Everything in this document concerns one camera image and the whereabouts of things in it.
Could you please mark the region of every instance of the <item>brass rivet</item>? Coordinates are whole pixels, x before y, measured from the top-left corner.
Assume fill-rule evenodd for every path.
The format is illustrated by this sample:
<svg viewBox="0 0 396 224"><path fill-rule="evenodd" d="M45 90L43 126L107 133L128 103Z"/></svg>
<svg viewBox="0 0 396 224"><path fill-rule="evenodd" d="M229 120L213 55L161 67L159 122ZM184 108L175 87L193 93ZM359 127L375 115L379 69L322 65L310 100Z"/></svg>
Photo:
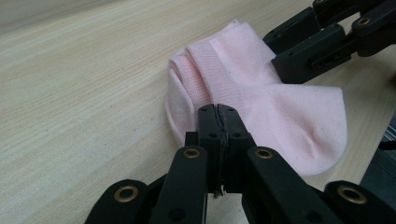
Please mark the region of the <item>brass rivet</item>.
<svg viewBox="0 0 396 224"><path fill-rule="evenodd" d="M337 189L337 193L345 200L351 203L364 204L367 203L367 198L360 191L345 185L341 185Z"/></svg>
<svg viewBox="0 0 396 224"><path fill-rule="evenodd" d="M190 148L190 149L184 150L183 155L186 158L193 159L193 158L199 157L201 155L201 152L197 149Z"/></svg>
<svg viewBox="0 0 396 224"><path fill-rule="evenodd" d="M267 149L257 149L255 154L262 159L271 159L274 156L274 154Z"/></svg>
<svg viewBox="0 0 396 224"><path fill-rule="evenodd" d="M369 22L370 22L370 18L363 18L363 19L358 21L358 24L359 25L365 25L365 24L367 24Z"/></svg>
<svg viewBox="0 0 396 224"><path fill-rule="evenodd" d="M124 190L131 190L132 194L124 197L121 195ZM133 185L122 186L114 193L114 199L119 203L128 203L136 198L138 192L139 189Z"/></svg>

